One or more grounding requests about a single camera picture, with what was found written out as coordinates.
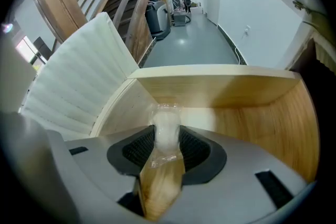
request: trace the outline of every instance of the corridor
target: corridor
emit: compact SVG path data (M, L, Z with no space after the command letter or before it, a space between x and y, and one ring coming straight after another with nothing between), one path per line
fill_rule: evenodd
M199 14L192 15L186 26L173 26L171 33L154 46L143 67L214 63L238 61L216 26Z

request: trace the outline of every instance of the gray machine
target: gray machine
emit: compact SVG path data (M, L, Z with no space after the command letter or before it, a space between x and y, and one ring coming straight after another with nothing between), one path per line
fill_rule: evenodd
M153 39L164 39L170 33L167 5L163 1L148 2L145 17Z
M141 217L139 173L153 125L64 142L34 120L2 116L8 162L50 214L67 223L151 223ZM179 139L182 191L158 223L280 223L314 187L256 145L185 126Z

